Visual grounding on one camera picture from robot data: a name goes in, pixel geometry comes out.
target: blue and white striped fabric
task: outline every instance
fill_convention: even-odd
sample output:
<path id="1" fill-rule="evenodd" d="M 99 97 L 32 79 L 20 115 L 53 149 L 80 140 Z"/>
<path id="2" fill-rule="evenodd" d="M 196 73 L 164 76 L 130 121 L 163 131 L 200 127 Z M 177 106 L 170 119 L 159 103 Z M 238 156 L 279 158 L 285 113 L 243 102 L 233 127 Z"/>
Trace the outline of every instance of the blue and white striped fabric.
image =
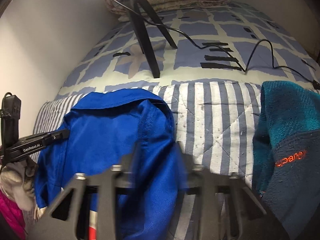
<path id="1" fill-rule="evenodd" d="M 251 185 L 252 137 L 260 114 L 260 86 L 238 82 L 183 83 L 143 87 L 161 98 L 173 112 L 176 140 L 211 172 L 237 172 Z M 34 133 L 57 129 L 63 116 L 86 94 L 45 103 Z M 37 161 L 39 153 L 32 158 Z M 172 221 L 168 239 L 192 239 L 194 195 L 180 203 L 180 216 Z"/>

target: blue shirt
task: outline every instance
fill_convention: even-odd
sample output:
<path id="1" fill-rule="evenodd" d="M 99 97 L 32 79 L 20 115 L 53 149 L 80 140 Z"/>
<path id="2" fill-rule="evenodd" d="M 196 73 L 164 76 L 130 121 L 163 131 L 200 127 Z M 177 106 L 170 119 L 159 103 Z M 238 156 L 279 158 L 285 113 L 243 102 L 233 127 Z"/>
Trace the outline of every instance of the blue shirt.
<path id="1" fill-rule="evenodd" d="M 35 178 L 39 208 L 48 206 L 75 173 L 102 173 L 131 153 L 138 141 L 139 165 L 134 177 L 140 190 L 133 198 L 119 196 L 121 232 L 124 239 L 162 239 L 181 178 L 174 122 L 167 104 L 143 89 L 92 92 L 65 115 L 59 129 L 65 128 L 70 130 L 69 138 L 39 156 Z M 96 210 L 96 201 L 92 210 Z"/>

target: power cord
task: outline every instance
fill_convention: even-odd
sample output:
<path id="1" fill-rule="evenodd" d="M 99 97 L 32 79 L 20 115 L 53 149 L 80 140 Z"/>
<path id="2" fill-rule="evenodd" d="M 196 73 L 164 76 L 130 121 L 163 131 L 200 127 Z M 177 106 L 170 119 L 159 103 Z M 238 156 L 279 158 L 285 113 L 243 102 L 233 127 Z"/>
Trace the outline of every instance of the power cord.
<path id="1" fill-rule="evenodd" d="M 175 32 L 177 32 L 177 33 L 182 34 L 183 36 L 185 36 L 185 37 L 186 37 L 195 47 L 197 47 L 198 49 L 206 49 L 206 48 L 209 48 L 209 47 L 217 47 L 217 48 L 219 48 L 219 49 L 222 49 L 226 54 L 229 55 L 229 57 L 233 57 L 225 48 L 223 48 L 223 47 L 221 47 L 221 46 L 219 46 L 219 45 L 211 44 L 211 45 L 208 45 L 208 46 L 203 46 L 203 47 L 201 47 L 201 46 L 197 45 L 197 44 L 193 41 L 193 39 L 190 38 L 190 37 L 189 37 L 186 33 L 184 33 L 183 31 L 178 30 L 178 29 L 175 29 L 175 28 L 172 28 L 172 27 L 169 27 L 169 26 L 167 26 L 167 25 L 165 25 L 165 24 L 152 23 L 152 22 L 148 21 L 147 19 L 145 19 L 142 15 L 140 15 L 140 14 L 137 13 L 136 11 L 134 11 L 134 10 L 132 10 L 131 8 L 129 8 L 129 7 L 125 6 L 124 4 L 122 4 L 121 2 L 119 2 L 119 1 L 117 1 L 117 0 L 113 0 L 113 1 L 114 1 L 115 3 L 121 5 L 122 7 L 126 8 L 127 10 L 131 11 L 132 13 L 136 14 L 137 16 L 139 16 L 143 21 L 145 21 L 145 22 L 146 22 L 147 24 L 149 24 L 149 25 L 164 27 L 164 28 L 167 28 L 167 29 L 169 29 L 169 30 L 172 30 L 172 31 L 175 31 Z M 314 89 L 320 90 L 320 84 L 319 84 L 316 80 L 311 81 L 311 80 L 309 80 L 308 78 L 306 78 L 305 76 L 303 76 L 301 73 L 299 73 L 298 71 L 296 71 L 296 70 L 294 70 L 293 68 L 290 68 L 290 67 L 288 67 L 288 66 L 275 66 L 273 46 L 272 46 L 272 43 L 271 43 L 269 40 L 267 40 L 267 39 L 263 39 L 263 40 L 260 40 L 260 41 L 257 42 L 257 44 L 255 45 L 252 53 L 250 54 L 250 57 L 249 57 L 249 60 L 248 60 L 247 65 L 245 66 L 245 69 L 241 66 L 241 64 L 239 63 L 239 61 L 236 61 L 236 64 L 240 67 L 240 69 L 241 69 L 244 73 L 247 73 L 248 67 L 249 67 L 249 64 L 250 64 L 250 61 L 251 61 L 251 59 L 252 59 L 252 56 L 253 56 L 253 54 L 255 53 L 258 45 L 259 45 L 261 42 L 263 42 L 263 41 L 266 41 L 266 42 L 268 42 L 268 43 L 270 44 L 270 47 L 271 47 L 271 57 L 272 57 L 272 68 L 274 68 L 274 69 L 277 69 L 277 68 L 287 68 L 287 69 L 290 69 L 291 71 L 293 71 L 293 72 L 297 73 L 298 75 L 300 75 L 300 76 L 301 76 L 304 80 L 306 80 L 307 82 L 310 82 L 310 83 L 313 85 Z"/>

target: tripod leg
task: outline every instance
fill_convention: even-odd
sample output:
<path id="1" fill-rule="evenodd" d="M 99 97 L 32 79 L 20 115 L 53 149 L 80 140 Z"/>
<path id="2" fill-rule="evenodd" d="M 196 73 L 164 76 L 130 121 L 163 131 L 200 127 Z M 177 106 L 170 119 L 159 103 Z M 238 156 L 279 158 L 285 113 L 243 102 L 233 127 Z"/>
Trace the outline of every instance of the tripod leg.
<path id="1" fill-rule="evenodd" d="M 147 0 L 138 0 L 138 3 L 141 5 L 141 7 L 145 10 L 145 12 L 148 14 L 150 19 L 154 23 L 163 24 L 153 7 L 150 5 L 150 3 Z M 168 30 L 164 27 L 159 27 L 158 29 L 161 31 L 162 35 L 166 38 L 166 40 L 169 42 L 170 46 L 174 49 L 177 49 L 177 45 L 174 43 L 173 38 L 170 36 Z"/>
<path id="2" fill-rule="evenodd" d="M 136 0 L 129 0 L 126 4 L 129 8 L 133 9 L 137 13 L 140 13 L 138 4 Z M 148 64 L 150 66 L 152 75 L 154 78 L 159 78 L 160 77 L 160 71 L 159 71 L 159 66 L 158 62 L 156 60 L 155 53 L 153 51 L 149 35 L 146 29 L 146 26 L 144 25 L 144 21 L 134 14 L 133 12 L 127 10 L 128 17 L 130 19 L 130 22 L 133 26 L 134 32 L 137 36 L 138 42 L 140 44 L 140 47 L 142 49 L 142 52 L 147 58 Z"/>

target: bedsheet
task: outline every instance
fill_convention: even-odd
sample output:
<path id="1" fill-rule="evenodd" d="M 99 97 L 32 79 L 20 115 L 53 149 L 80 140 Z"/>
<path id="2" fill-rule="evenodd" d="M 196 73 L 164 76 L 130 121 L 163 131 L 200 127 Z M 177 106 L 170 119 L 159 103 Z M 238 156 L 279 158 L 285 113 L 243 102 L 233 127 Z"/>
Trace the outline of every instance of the bedsheet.
<path id="1" fill-rule="evenodd" d="M 305 77 L 318 80 L 320 68 L 302 46 L 281 26 L 249 5 L 232 2 L 215 8 L 184 9 L 159 15 L 165 24 L 186 32 L 199 45 L 206 42 L 222 45 L 242 66 L 247 63 L 257 41 L 267 38 L 275 49 L 275 65 L 290 66 Z M 223 58 L 220 61 L 205 60 L 205 55 L 227 56 L 218 49 L 199 50 L 184 36 L 170 31 L 178 46 L 178 49 L 172 49 L 158 28 L 147 25 L 147 30 L 159 64 L 159 79 L 153 78 L 130 23 L 120 23 L 72 71 L 56 99 L 92 91 L 183 82 L 231 80 L 261 85 L 263 81 L 289 80 L 312 88 L 311 84 L 288 69 L 272 69 L 271 51 L 266 42 L 260 44 L 249 71 L 244 74 L 239 70 L 202 68 L 201 63 L 236 66 L 235 62 Z M 129 52 L 131 55 L 113 57 L 117 52 Z"/>
<path id="2" fill-rule="evenodd" d="M 195 163 L 211 172 L 236 172 L 252 183 L 252 138 L 260 115 L 260 85 L 240 82 L 190 82 L 169 86 L 145 86 L 168 104 L 174 117 L 176 140 Z M 86 94 L 76 94 L 45 103 L 39 111 L 33 133 L 57 129 L 71 107 Z M 37 161 L 39 153 L 32 155 Z M 173 219 L 167 239 L 192 239 L 195 196 L 186 195 L 177 206 L 180 216 Z M 25 214 L 32 224 L 33 214 Z M 95 230 L 97 214 L 91 212 Z"/>

